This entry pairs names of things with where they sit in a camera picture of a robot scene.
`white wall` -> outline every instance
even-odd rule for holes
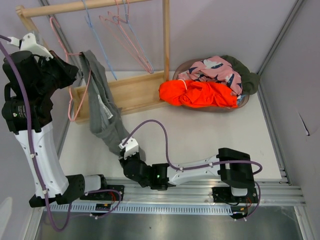
[[[20,22],[15,12],[15,7],[21,4],[21,0],[3,1],[0,8],[0,34],[4,36],[23,37],[27,33],[26,29]],[[37,0],[24,0],[23,4],[28,7],[37,7]],[[62,55],[58,44],[53,40],[53,34],[50,29],[49,22],[46,17],[36,19],[36,24],[40,31],[46,36],[46,40],[56,52]],[[17,51],[17,48],[8,46],[5,41],[1,41],[9,53]],[[0,64],[3,64],[3,54],[0,53]],[[0,108],[5,103],[4,87],[9,82],[4,74],[2,67],[0,69]],[[57,144],[62,136],[64,123],[67,120],[67,102],[68,95],[65,89],[58,90],[53,96],[53,127],[54,141]],[[29,199],[35,192],[31,171],[22,148],[16,141],[14,134],[9,132],[6,121],[0,116],[0,205],[8,197],[13,199],[12,213],[6,230],[1,240],[19,240],[25,234],[26,226],[29,223],[31,208],[29,207]]]
[[[262,77],[285,165],[292,183],[302,187],[316,239],[320,239],[319,12],[319,0],[306,1]]]
[[[73,0],[50,0],[51,4]],[[251,71],[258,71],[295,0],[171,0],[170,68],[192,58],[229,54]],[[141,71],[108,30],[99,15],[116,12],[115,7],[90,9],[110,63],[117,71]],[[92,50],[105,64],[103,55],[85,21],[85,11],[57,14],[75,51]],[[163,70],[162,0],[130,5],[130,21],[154,68]]]

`clothes hanger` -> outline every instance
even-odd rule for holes
[[[116,73],[114,72],[114,69],[113,69],[113,67],[111,66],[110,62],[109,62],[109,59],[108,59],[107,54],[106,54],[106,52],[105,52],[105,49],[104,49],[104,47],[103,47],[103,45],[102,45],[102,43],[101,43],[101,40],[100,40],[100,38],[99,38],[99,35],[98,35],[98,33],[96,32],[96,29],[95,29],[95,27],[94,27],[94,25],[93,25],[93,23],[92,23],[92,21],[91,21],[90,14],[89,14],[89,10],[88,10],[87,4],[86,4],[86,0],[82,0],[82,2],[83,2],[83,5],[84,5],[84,7],[85,7],[85,11],[86,11],[86,16],[84,17],[84,18],[85,18],[85,21],[86,21],[86,23],[88,24],[89,28],[91,29],[91,32],[92,32],[92,34],[94,35],[96,41],[98,42],[98,44],[99,44],[99,46],[100,46],[100,49],[101,49],[101,51],[102,51],[102,53],[103,53],[104,60],[105,60],[106,64],[108,65],[108,67],[109,67],[109,69],[110,69],[110,71],[111,71],[114,79],[115,79],[115,80],[118,80],[118,79],[117,79],[117,76],[116,76]]]
[[[120,17],[120,7],[118,4],[118,0],[114,0],[116,7],[117,7],[117,15],[108,11],[108,17],[99,16],[100,21],[102,24],[109,29],[109,31],[112,33],[112,35],[118,40],[118,42],[131,54],[131,56],[148,72],[148,73],[154,73],[154,68],[147,58],[145,51],[138,39],[138,36],[136,35],[133,27],[130,24],[129,21],[129,0],[122,0],[123,6],[124,6],[124,12],[125,12],[125,19]],[[124,40],[122,40],[120,37],[117,36],[113,28],[110,26],[109,23],[112,23],[117,26],[118,30],[120,31],[122,37]],[[129,34],[126,32],[126,30],[123,27],[123,24],[127,25],[131,31],[131,34],[134,36],[133,40],[129,37]]]
[[[65,54],[65,61],[68,62],[69,61],[69,56],[79,56],[81,55],[82,53],[69,53],[65,47],[65,45],[63,44],[63,42],[61,41],[58,33],[56,32],[55,28],[54,28],[54,24],[56,25],[57,28],[60,28],[60,25],[58,24],[57,20],[52,16],[50,17],[50,25],[51,25],[51,28],[52,28],[52,31],[54,32],[55,34],[55,37],[57,38],[61,48],[63,49],[64,51],[64,54]],[[81,109],[81,106],[85,100],[85,96],[87,94],[87,91],[88,91],[88,86],[89,86],[89,83],[90,83],[90,79],[91,79],[91,69],[89,71],[89,77],[88,77],[88,81],[87,81],[87,84],[86,84],[86,87],[85,87],[85,90],[84,90],[84,93],[83,93],[83,96],[82,96],[82,99],[80,100],[80,104],[79,104],[79,107],[76,111],[76,113],[74,114],[74,118],[71,117],[71,105],[72,105],[72,102],[74,100],[74,97],[73,97],[73,94],[72,94],[72,88],[71,86],[68,87],[68,91],[69,91],[69,95],[70,95],[70,101],[69,101],[69,106],[68,106],[68,118],[70,120],[70,122],[74,122],[77,117],[78,117],[78,114],[80,112],[80,109]]]

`wooden clothes rack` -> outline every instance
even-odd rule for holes
[[[130,0],[130,4],[145,2],[150,0]],[[163,12],[163,51],[164,51],[164,71],[153,74],[146,74],[110,82],[109,87],[112,92],[114,102],[122,108],[122,114],[137,113],[145,110],[151,110],[165,106],[166,103],[159,99],[159,86],[161,83],[169,80],[169,66],[170,66],[170,0],[162,0]],[[86,5],[88,9],[104,8],[115,6],[115,0],[87,0]],[[25,8],[20,5],[15,8],[17,15],[28,31],[39,30],[32,18],[70,13],[85,10],[82,1],[69,2],[56,5],[40,6],[34,8]],[[44,46],[49,50],[45,40]],[[74,112],[79,108],[80,99],[83,97],[85,87],[80,86],[72,90],[74,100]],[[82,107],[78,113],[76,122],[84,123],[89,120],[89,102],[88,95],[85,96]]]

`pile of clothes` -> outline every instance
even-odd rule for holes
[[[159,97],[174,106],[237,108],[245,95],[257,92],[259,82],[260,76],[236,58],[213,56],[161,84]]]

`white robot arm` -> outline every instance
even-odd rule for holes
[[[21,75],[29,98],[34,154],[46,187],[46,191],[43,191],[30,153],[26,106],[22,92],[14,71],[5,58],[2,68],[10,83],[5,86],[2,115],[9,130],[15,133],[23,148],[33,175],[35,194],[29,201],[30,206],[44,206],[45,192],[50,202],[69,204],[84,193],[100,190],[102,185],[106,184],[103,175],[65,176],[54,145],[51,117],[53,103],[50,97],[56,89],[67,87],[75,81],[78,68],[61,60],[53,51],[48,51],[41,45],[42,38],[35,33],[28,33],[21,40],[15,37],[9,39],[9,44],[20,48],[20,51],[14,52],[10,57]],[[16,96],[11,97],[11,90]]]
[[[220,148],[218,155],[200,161],[148,166],[140,160],[139,145],[134,138],[124,139],[119,148],[124,175],[142,187],[163,191],[185,182],[211,179],[228,184],[233,197],[245,197],[248,189],[255,188],[253,162],[250,155],[244,152]]]

